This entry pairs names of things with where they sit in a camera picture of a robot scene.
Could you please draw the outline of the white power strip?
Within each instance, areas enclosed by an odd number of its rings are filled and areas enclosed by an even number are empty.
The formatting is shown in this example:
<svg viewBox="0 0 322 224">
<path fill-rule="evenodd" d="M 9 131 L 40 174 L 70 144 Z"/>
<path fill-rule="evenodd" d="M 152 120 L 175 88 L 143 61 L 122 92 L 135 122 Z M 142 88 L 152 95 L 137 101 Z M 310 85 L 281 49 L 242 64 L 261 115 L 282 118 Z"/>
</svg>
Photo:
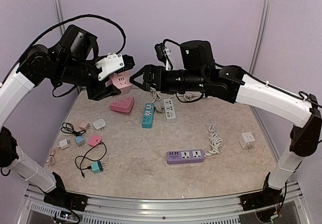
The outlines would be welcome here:
<svg viewBox="0 0 322 224">
<path fill-rule="evenodd" d="M 172 99 L 164 99 L 164 109 L 167 123 L 176 123 L 177 117 Z"/>
</svg>

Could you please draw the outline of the beige pink charger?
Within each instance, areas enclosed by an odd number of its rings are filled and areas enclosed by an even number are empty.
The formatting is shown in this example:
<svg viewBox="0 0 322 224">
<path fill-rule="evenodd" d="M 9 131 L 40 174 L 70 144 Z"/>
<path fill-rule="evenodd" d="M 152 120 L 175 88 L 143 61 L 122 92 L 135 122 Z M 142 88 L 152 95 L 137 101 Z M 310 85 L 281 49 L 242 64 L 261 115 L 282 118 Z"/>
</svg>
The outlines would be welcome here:
<svg viewBox="0 0 322 224">
<path fill-rule="evenodd" d="M 87 130 L 91 129 L 91 125 L 90 125 L 90 123 L 83 121 L 82 123 L 79 124 L 79 128 L 81 130 L 87 131 Z"/>
</svg>

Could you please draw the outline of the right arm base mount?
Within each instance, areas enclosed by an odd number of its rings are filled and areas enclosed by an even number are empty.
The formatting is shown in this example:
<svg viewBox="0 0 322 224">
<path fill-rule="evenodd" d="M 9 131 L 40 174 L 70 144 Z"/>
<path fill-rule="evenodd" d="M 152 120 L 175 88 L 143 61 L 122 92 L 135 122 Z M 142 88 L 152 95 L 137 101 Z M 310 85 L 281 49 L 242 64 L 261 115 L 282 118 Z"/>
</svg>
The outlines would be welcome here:
<svg viewBox="0 0 322 224">
<path fill-rule="evenodd" d="M 281 193 L 282 190 L 267 187 L 258 192 L 241 195 L 239 199 L 243 211 L 248 211 L 281 203 L 284 199 Z"/>
</svg>

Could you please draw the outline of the pink cube socket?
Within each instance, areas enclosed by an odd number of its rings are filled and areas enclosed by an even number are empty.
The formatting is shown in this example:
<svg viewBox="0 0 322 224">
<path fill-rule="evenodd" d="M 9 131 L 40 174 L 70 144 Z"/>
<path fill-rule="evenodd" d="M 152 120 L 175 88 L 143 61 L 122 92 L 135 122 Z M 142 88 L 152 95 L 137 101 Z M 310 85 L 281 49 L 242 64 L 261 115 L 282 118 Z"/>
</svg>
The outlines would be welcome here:
<svg viewBox="0 0 322 224">
<path fill-rule="evenodd" d="M 121 91 L 121 95 L 126 95 L 130 92 L 132 84 L 129 81 L 130 75 L 127 71 L 122 73 L 112 73 L 109 75 L 109 80 L 105 83 L 106 86 L 114 85 Z"/>
</svg>

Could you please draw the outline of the purple power strip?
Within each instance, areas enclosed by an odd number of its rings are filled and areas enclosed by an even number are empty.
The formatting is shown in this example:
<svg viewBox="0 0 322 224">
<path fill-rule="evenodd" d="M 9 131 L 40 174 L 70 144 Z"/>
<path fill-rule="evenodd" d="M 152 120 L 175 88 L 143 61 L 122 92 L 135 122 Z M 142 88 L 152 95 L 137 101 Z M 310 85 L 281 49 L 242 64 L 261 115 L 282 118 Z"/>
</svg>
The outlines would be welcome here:
<svg viewBox="0 0 322 224">
<path fill-rule="evenodd" d="M 205 154 L 203 150 L 168 151 L 167 164 L 193 164 L 204 162 Z"/>
</svg>

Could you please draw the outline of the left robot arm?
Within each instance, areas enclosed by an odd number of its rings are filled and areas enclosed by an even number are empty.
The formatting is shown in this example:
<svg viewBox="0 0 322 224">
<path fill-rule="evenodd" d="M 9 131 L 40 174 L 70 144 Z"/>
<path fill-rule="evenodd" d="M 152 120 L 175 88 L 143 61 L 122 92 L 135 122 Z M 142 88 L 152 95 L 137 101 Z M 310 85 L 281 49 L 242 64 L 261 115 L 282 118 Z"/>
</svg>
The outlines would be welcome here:
<svg viewBox="0 0 322 224">
<path fill-rule="evenodd" d="M 134 60 L 121 50 L 99 55 L 97 37 L 73 24 L 67 25 L 62 38 L 48 48 L 34 40 L 22 53 L 1 83 L 1 167 L 16 172 L 50 197 L 59 206 L 70 202 L 61 177 L 48 173 L 18 146 L 5 123 L 21 101 L 44 79 L 54 88 L 71 84 L 84 87 L 91 100 L 99 101 L 120 94 L 114 85 L 107 85 L 109 76 L 134 67 Z"/>
</svg>

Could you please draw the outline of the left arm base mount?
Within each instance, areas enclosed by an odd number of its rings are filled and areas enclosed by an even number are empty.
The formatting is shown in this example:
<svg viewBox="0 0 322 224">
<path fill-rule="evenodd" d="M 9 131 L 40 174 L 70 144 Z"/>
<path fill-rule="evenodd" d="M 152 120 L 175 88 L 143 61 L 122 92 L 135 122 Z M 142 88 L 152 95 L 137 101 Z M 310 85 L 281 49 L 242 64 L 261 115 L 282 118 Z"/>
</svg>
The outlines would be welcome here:
<svg viewBox="0 0 322 224">
<path fill-rule="evenodd" d="M 84 212 L 88 202 L 86 195 L 67 192 L 66 195 L 53 197 L 45 195 L 44 202 L 55 206 Z"/>
</svg>

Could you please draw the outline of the white cube socket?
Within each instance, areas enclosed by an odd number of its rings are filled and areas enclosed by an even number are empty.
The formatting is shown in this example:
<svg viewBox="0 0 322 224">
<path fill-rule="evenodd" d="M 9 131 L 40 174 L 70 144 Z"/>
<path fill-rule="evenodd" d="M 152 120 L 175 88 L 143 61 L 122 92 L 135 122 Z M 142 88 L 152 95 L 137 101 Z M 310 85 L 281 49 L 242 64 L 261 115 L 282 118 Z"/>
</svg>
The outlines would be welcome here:
<svg viewBox="0 0 322 224">
<path fill-rule="evenodd" d="M 255 138 L 251 132 L 244 132 L 239 138 L 242 149 L 252 149 L 254 147 Z"/>
</svg>

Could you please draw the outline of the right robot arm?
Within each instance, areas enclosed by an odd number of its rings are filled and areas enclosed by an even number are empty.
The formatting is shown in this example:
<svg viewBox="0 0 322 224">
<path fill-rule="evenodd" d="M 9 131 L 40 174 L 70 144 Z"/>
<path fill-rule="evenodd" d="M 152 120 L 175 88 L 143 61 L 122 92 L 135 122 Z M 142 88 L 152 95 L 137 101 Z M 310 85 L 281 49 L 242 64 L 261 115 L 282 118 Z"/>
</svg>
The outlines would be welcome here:
<svg viewBox="0 0 322 224">
<path fill-rule="evenodd" d="M 184 65 L 180 70 L 171 68 L 169 50 L 164 43 L 154 48 L 163 65 L 145 65 L 130 77 L 130 82 L 140 89 L 155 89 L 164 94 L 199 92 L 204 97 L 260 108 L 293 124 L 289 146 L 257 195 L 260 205 L 269 205 L 302 160 L 317 150 L 321 113 L 316 97 L 302 91 L 294 94 L 276 87 L 237 65 L 217 65 L 211 45 L 205 40 L 192 40 L 179 45 Z"/>
</svg>

